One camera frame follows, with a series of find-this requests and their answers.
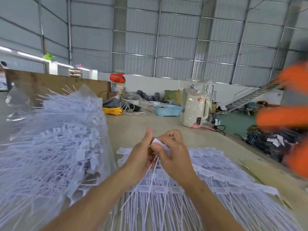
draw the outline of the metal staircase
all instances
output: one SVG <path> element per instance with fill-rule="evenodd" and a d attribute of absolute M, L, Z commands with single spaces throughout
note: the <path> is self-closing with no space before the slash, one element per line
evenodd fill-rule
<path fill-rule="evenodd" d="M 257 87 L 255 89 L 251 89 L 252 86 L 247 87 L 246 89 L 235 93 L 233 102 L 226 105 L 226 108 L 228 109 L 229 112 L 242 107 L 243 105 L 249 103 L 252 99 L 263 95 L 264 93 L 272 90 L 276 90 L 281 88 L 282 86 L 278 83 L 273 83 L 273 84 L 267 84 L 262 87 Z"/>

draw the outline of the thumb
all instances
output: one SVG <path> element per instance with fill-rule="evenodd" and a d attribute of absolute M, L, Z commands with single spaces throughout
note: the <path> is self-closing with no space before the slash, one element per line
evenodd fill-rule
<path fill-rule="evenodd" d="M 150 144 L 152 142 L 152 134 L 153 134 L 153 130 L 151 128 L 147 128 L 147 131 L 145 132 L 145 135 L 144 135 L 143 139 L 141 140 L 142 146 L 144 146 L 144 147 L 150 146 Z"/>
<path fill-rule="evenodd" d="M 152 143 L 151 148 L 154 152 L 156 152 L 162 163 L 168 160 L 167 152 L 161 145 L 159 145 L 158 143 Z"/>

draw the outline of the orange object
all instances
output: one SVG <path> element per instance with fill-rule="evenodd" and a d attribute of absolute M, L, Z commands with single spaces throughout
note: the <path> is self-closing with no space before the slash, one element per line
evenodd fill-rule
<path fill-rule="evenodd" d="M 109 79 L 113 82 L 125 83 L 126 79 L 123 75 L 124 75 L 124 73 L 112 73 L 110 75 Z"/>
<path fill-rule="evenodd" d="M 275 80 L 283 86 L 308 94 L 308 62 L 289 66 Z M 307 111 L 308 106 L 269 108 L 261 110 L 257 114 L 256 122 L 258 127 L 264 131 L 281 127 L 308 127 Z M 308 139 L 296 146 L 286 156 L 286 163 L 292 171 L 308 178 Z"/>

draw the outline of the hand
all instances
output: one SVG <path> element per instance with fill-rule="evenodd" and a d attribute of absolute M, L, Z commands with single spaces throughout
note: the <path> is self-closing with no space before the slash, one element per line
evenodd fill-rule
<path fill-rule="evenodd" d="M 196 178 L 187 147 L 184 144 L 183 136 L 179 130 L 168 131 L 165 135 L 157 137 L 166 144 L 170 150 L 170 156 L 158 143 L 152 143 L 151 148 L 157 153 L 160 164 L 180 186 L 184 187 Z"/>
<path fill-rule="evenodd" d="M 125 164 L 121 167 L 125 170 L 129 186 L 140 182 L 148 168 L 155 166 L 155 155 L 152 154 L 153 151 L 149 148 L 154 139 L 152 134 L 152 129 L 147 128 L 144 138 L 134 146 Z"/>

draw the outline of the green floor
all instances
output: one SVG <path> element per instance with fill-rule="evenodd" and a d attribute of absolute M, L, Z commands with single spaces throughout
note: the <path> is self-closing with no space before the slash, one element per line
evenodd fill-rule
<path fill-rule="evenodd" d="M 225 125 L 225 132 L 229 134 L 240 134 L 247 137 L 247 128 L 256 124 L 255 116 L 244 113 L 228 112 L 227 115 L 217 115 L 220 124 Z"/>

